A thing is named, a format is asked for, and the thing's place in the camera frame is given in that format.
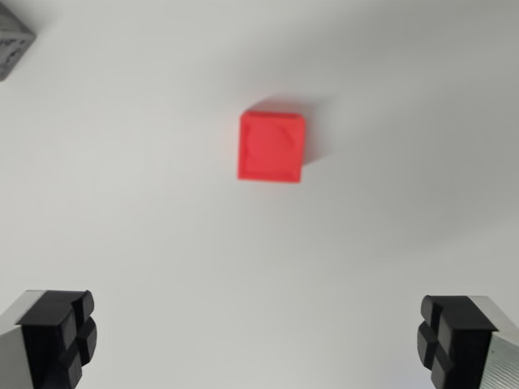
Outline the black-padded silver gripper right finger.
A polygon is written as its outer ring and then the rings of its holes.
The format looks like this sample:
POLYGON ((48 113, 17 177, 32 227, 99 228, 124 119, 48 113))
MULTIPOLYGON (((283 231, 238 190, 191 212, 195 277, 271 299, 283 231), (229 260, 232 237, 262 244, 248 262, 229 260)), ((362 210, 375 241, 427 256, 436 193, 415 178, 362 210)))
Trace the black-padded silver gripper right finger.
POLYGON ((418 356, 434 387, 518 387, 518 325, 489 297, 426 295, 421 315, 418 356))

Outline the black-padded silver gripper left finger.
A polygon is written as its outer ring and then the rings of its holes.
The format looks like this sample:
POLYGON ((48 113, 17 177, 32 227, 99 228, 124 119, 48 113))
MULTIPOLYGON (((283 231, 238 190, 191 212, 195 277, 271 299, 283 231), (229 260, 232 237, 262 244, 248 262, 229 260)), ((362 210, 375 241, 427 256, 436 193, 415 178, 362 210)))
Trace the black-padded silver gripper left finger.
POLYGON ((1 314, 2 388, 76 388, 97 346, 90 291, 27 290, 1 314))

